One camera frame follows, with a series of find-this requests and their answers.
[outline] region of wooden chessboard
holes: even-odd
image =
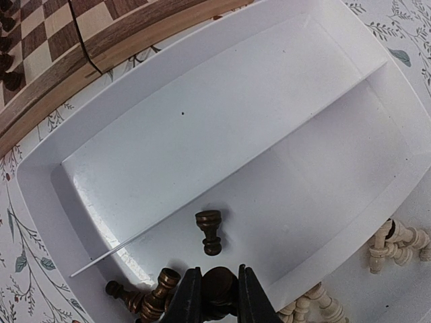
[[[199,22],[253,0],[15,0],[8,71],[0,85],[0,157],[49,113],[102,73]]]

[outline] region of leaf print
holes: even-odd
[[[78,301],[77,301],[76,299],[71,298],[71,299],[70,299],[70,302],[71,302],[71,304],[72,304],[73,306],[75,306],[77,309],[79,309],[79,310],[83,311],[84,313],[86,312],[86,311],[84,311],[84,310],[82,309],[82,307],[80,306],[80,304],[78,303]]]
[[[48,271],[53,271],[55,269],[55,265],[51,259],[43,257],[40,260],[40,264]]]
[[[27,266],[26,253],[22,251],[22,255],[16,258],[15,262],[15,272],[20,273]]]
[[[11,228],[12,242],[13,242],[13,240],[14,240],[14,237],[13,237],[13,214],[9,209],[7,209],[7,216],[9,217],[9,227]]]
[[[391,54],[394,57],[396,57],[401,62],[406,64],[408,67],[411,67],[410,57],[404,50],[397,50],[397,49],[390,49],[390,48],[388,48],[388,50],[389,50],[389,52],[391,52]]]

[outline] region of white plastic tray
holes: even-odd
[[[18,183],[97,322],[127,317],[103,294],[107,280],[153,283],[167,264],[247,263],[280,309],[395,211],[430,167],[430,146],[423,106],[342,2],[267,0],[112,84],[21,163]],[[213,258],[194,220],[210,207],[224,210]]]

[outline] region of leaf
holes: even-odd
[[[73,306],[75,306],[77,309],[79,309],[79,310],[83,311],[84,313],[86,312],[86,311],[84,311],[84,310],[82,309],[82,307],[80,306],[80,304],[78,303],[78,301],[77,301],[76,299],[71,298],[71,299],[70,299],[70,302],[71,302],[71,304],[72,304]]]
[[[397,49],[390,49],[390,48],[388,48],[388,50],[395,58],[399,59],[408,67],[411,67],[410,57],[404,50],[397,50]]]
[[[15,272],[20,273],[27,266],[26,252],[22,250],[22,255],[16,258]]]
[[[11,228],[11,233],[12,233],[12,242],[13,242],[13,214],[12,212],[7,209],[7,216],[9,217],[9,227]]]
[[[43,257],[40,260],[40,264],[48,271],[53,271],[54,269],[56,269],[53,261],[51,259],[45,258]]]

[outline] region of pile of chess pieces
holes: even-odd
[[[13,18],[5,15],[12,5],[11,0],[0,0],[0,24],[5,32],[10,32],[16,24]],[[23,75],[14,71],[7,72],[13,65],[13,57],[7,54],[11,43],[12,39],[0,36],[0,80],[3,81],[6,89],[15,91],[20,87]]]

